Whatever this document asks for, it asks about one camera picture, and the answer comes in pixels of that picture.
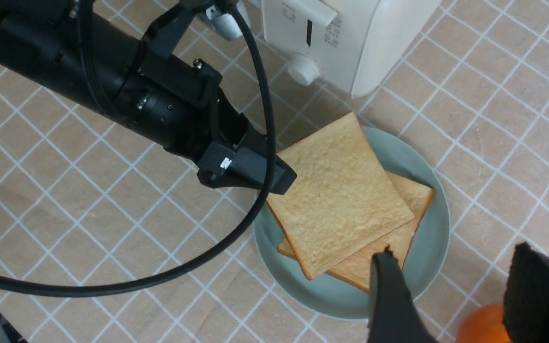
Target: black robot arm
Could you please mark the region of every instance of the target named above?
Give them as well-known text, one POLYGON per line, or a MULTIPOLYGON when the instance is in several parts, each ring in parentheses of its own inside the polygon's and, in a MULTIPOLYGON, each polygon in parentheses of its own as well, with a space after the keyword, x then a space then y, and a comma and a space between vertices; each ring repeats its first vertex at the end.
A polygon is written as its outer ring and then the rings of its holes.
MULTIPOLYGON (((110 107, 99 104, 87 84, 76 0, 0 0, 0 64, 191 159, 207 187, 260 189, 265 138, 226 99, 218 71, 200 59, 190 66, 172 55, 196 13, 212 5, 183 1, 140 40, 92 13, 93 41, 84 48, 91 49, 110 107)), ((295 178, 277 159, 271 191, 285 193, 295 178)))

